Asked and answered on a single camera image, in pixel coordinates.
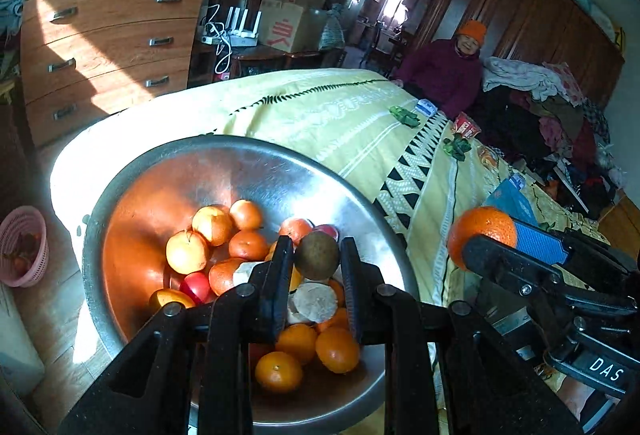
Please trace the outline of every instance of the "kiwi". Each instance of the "kiwi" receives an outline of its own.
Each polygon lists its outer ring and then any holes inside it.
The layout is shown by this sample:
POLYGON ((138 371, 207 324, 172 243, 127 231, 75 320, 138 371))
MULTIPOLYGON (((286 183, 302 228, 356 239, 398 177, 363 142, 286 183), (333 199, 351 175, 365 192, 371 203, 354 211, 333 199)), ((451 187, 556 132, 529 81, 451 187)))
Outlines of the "kiwi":
POLYGON ((331 277, 340 263, 338 243, 322 231, 312 231, 300 240, 294 264, 309 280, 331 277))

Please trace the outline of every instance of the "metal bolt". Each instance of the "metal bolt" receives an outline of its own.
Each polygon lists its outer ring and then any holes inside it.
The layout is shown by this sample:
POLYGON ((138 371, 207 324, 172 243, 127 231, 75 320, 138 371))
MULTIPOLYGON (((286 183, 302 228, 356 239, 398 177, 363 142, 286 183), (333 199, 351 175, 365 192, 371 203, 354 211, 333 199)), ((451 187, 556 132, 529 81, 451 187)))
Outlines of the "metal bolt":
POLYGON ((451 310, 453 314, 457 314, 458 316, 468 316, 471 312, 471 306, 466 301, 454 301, 451 304, 451 310))
POLYGON ((236 293, 238 293, 238 296, 242 296, 243 298, 251 296, 254 292, 255 287, 252 283, 241 283, 236 287, 236 293))
POLYGON ((388 283, 381 283, 376 287, 376 291, 380 296, 393 296, 396 293, 396 288, 388 283))
POLYGON ((587 322, 581 316, 574 318, 574 327, 578 329, 578 332, 584 332, 587 330, 587 322))
POLYGON ((178 314, 180 314, 181 310, 182 305, 180 305, 177 301, 172 301, 162 308, 162 312, 164 312, 164 315, 168 317, 177 316, 178 314))

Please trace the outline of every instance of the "white blanket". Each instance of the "white blanket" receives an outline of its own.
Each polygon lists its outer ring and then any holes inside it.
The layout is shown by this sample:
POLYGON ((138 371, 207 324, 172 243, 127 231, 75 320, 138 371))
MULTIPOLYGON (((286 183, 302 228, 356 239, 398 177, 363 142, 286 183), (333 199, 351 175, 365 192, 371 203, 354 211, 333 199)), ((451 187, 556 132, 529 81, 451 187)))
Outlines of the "white blanket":
POLYGON ((491 56, 484 61, 482 90, 488 92, 498 85, 531 92, 536 101, 544 101, 550 96, 560 95, 571 102, 562 86, 560 76, 540 65, 518 60, 503 60, 491 56))

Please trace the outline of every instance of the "stainless steel basin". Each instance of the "stainless steel basin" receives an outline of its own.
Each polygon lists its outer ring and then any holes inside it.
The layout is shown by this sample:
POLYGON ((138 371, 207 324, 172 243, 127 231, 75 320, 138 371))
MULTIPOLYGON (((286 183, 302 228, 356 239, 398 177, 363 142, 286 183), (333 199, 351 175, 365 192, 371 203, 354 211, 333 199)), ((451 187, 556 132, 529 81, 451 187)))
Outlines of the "stainless steel basin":
MULTIPOLYGON (((257 202, 268 240, 287 217, 335 224, 355 238, 363 260, 387 283, 417 296, 410 263, 385 220, 336 174, 286 148, 233 136, 198 136, 154 148, 126 166, 106 188, 84 241, 84 292, 111 357, 148 319, 148 298, 175 287, 164 245, 207 204, 257 202)), ((218 252, 216 258, 226 253, 218 252)), ((384 397, 384 349, 365 347, 358 368, 334 375, 316 361, 299 391, 272 397, 252 390, 254 427, 261 433, 336 433, 372 413, 384 397)), ((196 419, 193 404, 191 419, 196 419)))

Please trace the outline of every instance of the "chest of drawers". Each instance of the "chest of drawers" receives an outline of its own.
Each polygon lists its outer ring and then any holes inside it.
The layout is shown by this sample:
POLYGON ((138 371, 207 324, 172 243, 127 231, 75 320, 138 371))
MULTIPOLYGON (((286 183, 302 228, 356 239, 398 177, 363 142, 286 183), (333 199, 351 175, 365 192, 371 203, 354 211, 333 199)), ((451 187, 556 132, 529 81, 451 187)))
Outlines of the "chest of drawers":
POLYGON ((203 0, 25 0, 20 68, 36 146, 187 86, 203 0))

